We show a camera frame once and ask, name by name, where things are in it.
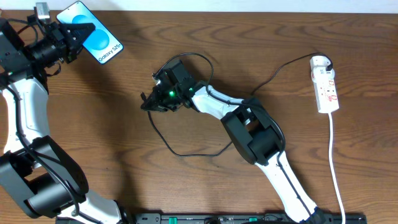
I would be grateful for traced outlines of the blue Galaxy smartphone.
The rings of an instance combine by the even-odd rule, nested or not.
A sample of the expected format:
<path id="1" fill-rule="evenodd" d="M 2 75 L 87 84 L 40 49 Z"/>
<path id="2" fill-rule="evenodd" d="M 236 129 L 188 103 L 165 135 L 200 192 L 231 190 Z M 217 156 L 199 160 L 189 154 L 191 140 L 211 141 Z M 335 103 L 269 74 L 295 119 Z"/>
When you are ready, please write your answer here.
<path id="1" fill-rule="evenodd" d="M 123 44 L 81 1 L 74 2 L 60 12 L 57 20 L 63 24 L 92 23 L 95 26 L 83 46 L 100 64 L 106 64 L 124 49 Z"/>

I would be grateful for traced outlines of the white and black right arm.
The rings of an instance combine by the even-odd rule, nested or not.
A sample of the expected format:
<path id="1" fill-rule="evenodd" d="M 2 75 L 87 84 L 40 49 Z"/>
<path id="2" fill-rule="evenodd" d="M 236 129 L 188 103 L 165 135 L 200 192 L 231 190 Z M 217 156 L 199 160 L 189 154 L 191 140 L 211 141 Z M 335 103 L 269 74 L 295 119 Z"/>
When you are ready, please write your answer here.
<path id="1" fill-rule="evenodd" d="M 185 106 L 215 117 L 241 157 L 268 178 L 292 221 L 325 223 L 328 220 L 289 165 L 280 126 L 256 98 L 233 98 L 218 92 L 209 82 L 195 80 L 181 60 L 165 63 L 152 77 L 155 86 L 149 96 L 143 97 L 142 110 L 167 112 Z"/>

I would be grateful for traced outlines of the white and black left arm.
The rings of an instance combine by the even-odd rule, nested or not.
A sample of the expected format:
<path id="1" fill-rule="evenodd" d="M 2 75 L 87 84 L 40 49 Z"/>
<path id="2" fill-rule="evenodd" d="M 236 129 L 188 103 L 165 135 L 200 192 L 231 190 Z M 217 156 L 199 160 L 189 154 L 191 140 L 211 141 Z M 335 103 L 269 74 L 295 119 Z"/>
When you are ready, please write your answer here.
<path id="1" fill-rule="evenodd" d="M 32 15 L 23 25 L 35 34 L 29 45 L 11 19 L 1 19 L 1 93 L 9 128 L 1 156 L 1 186 L 31 218 L 132 223 L 120 204 L 89 188 L 81 167 L 50 137 L 47 69 L 74 61 L 94 24 L 44 23 Z"/>

